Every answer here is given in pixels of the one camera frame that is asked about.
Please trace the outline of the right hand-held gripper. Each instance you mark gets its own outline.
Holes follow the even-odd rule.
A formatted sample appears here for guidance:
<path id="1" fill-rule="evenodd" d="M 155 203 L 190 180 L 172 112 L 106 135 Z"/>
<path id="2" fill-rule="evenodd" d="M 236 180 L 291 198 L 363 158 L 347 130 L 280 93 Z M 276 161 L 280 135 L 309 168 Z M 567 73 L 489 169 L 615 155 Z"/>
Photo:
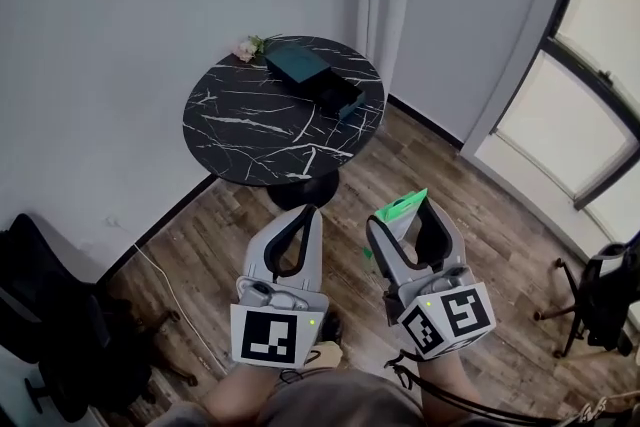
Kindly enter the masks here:
<path id="1" fill-rule="evenodd" d="M 468 266 L 443 270 L 453 255 L 453 238 L 429 200 L 417 215 L 416 264 L 375 215 L 366 221 L 366 237 L 382 275 L 399 287 L 388 306 L 391 328 L 417 358 L 435 359 L 475 343 L 496 320 L 485 284 Z M 429 268 L 440 273 L 429 276 Z"/>

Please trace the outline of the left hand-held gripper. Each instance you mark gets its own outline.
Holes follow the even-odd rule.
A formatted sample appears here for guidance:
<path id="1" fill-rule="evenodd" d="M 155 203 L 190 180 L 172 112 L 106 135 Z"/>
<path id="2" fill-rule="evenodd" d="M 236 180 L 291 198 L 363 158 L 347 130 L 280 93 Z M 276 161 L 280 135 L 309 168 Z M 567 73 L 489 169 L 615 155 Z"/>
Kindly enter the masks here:
<path id="1" fill-rule="evenodd" d="M 329 308 L 328 297 L 317 292 L 322 228 L 320 211 L 301 205 L 251 238 L 244 276 L 237 280 L 239 302 L 230 307 L 234 362 L 271 368 L 305 365 Z"/>

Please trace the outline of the green card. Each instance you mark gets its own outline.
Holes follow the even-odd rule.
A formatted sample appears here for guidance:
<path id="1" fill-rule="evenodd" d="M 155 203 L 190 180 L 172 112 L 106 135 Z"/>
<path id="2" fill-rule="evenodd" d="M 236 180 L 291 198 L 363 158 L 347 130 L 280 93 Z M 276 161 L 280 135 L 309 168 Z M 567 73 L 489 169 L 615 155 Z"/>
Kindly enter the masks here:
<path id="1" fill-rule="evenodd" d="M 376 210 L 373 214 L 373 217 L 387 226 L 395 240 L 400 243 L 404 249 L 409 250 L 412 263 L 417 262 L 417 252 L 411 246 L 411 243 L 415 242 L 417 236 L 409 239 L 407 239 L 406 236 L 409 234 L 410 228 L 418 215 L 419 208 L 427 198 L 427 195 L 427 188 L 419 191 L 410 191 Z"/>

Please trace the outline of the dark teal drawer box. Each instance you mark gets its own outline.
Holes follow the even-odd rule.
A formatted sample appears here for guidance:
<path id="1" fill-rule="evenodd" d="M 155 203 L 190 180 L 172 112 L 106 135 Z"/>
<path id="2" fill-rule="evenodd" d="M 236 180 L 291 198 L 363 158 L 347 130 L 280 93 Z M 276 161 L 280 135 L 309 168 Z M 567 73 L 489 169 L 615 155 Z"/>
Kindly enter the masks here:
<path id="1" fill-rule="evenodd" d="M 364 103 L 365 92 L 337 74 L 321 57 L 298 44 L 285 43 L 264 55 L 269 71 L 286 87 L 339 120 Z"/>

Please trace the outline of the person's left forearm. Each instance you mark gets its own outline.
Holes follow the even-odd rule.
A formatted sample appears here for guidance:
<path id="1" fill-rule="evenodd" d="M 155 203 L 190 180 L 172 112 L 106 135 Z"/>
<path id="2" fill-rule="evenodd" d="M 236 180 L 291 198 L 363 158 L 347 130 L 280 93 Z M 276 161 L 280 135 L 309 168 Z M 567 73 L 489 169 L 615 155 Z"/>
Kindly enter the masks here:
<path id="1" fill-rule="evenodd" d="M 203 399 L 203 406 L 219 423 L 252 423 L 268 402 L 280 379 L 277 368 L 236 365 Z"/>

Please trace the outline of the person's right forearm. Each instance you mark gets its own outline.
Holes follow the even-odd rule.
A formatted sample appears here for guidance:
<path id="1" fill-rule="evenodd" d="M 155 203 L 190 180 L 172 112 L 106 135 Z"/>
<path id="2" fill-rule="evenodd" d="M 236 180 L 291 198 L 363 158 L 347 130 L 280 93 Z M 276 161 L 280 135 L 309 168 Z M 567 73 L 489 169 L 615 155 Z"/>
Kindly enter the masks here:
<path id="1" fill-rule="evenodd" d="M 417 365 L 419 377 L 454 395 L 479 403 L 481 397 L 467 376 L 458 352 L 450 352 Z M 464 421 L 470 414 L 421 392 L 422 413 L 429 427 L 447 427 Z"/>

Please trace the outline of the person's dark shoe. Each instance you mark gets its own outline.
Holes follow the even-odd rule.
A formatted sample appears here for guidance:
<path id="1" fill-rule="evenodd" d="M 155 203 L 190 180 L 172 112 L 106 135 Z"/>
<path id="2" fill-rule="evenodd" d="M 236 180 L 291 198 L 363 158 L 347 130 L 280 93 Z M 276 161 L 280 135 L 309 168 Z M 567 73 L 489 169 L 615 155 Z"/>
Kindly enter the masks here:
<path id="1" fill-rule="evenodd" d="M 333 342 L 341 345 L 343 334 L 343 323 L 337 310 L 331 309 L 326 314 L 320 329 L 319 342 Z"/>

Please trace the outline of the black marble round table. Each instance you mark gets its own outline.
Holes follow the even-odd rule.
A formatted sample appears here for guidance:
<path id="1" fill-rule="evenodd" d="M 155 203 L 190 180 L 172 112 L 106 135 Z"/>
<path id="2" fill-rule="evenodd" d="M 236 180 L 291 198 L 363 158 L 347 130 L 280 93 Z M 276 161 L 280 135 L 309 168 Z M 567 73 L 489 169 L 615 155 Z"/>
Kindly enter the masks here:
<path id="1" fill-rule="evenodd" d="M 359 87 L 364 101 L 344 119 L 322 111 L 277 78 L 262 55 L 244 63 L 228 55 L 199 80 L 186 102 L 183 134 L 194 158 L 228 182 L 266 189 L 283 210 L 326 205 L 339 170 L 372 139 L 386 97 L 377 70 L 342 43 L 312 36 L 276 36 L 265 49 L 298 44 Z"/>

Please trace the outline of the black framed window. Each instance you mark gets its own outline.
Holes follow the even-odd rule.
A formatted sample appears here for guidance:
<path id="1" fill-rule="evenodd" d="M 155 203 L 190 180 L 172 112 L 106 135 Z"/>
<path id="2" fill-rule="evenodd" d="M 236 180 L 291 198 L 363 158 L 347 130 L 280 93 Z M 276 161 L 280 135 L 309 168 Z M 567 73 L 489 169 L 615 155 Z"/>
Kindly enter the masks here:
<path id="1" fill-rule="evenodd" d="M 579 256 L 640 231 L 640 0 L 532 0 L 462 156 Z"/>

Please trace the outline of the pink flower sprig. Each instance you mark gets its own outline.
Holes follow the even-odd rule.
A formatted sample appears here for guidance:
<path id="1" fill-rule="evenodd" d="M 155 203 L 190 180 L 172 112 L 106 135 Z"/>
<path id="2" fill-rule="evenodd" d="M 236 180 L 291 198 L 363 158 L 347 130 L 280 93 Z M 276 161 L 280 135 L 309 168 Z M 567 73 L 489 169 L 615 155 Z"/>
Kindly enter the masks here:
<path id="1" fill-rule="evenodd" d="M 233 48 L 232 54 L 240 61 L 249 63 L 258 55 L 262 55 L 266 48 L 279 37 L 280 34 L 267 37 L 249 35 Z"/>

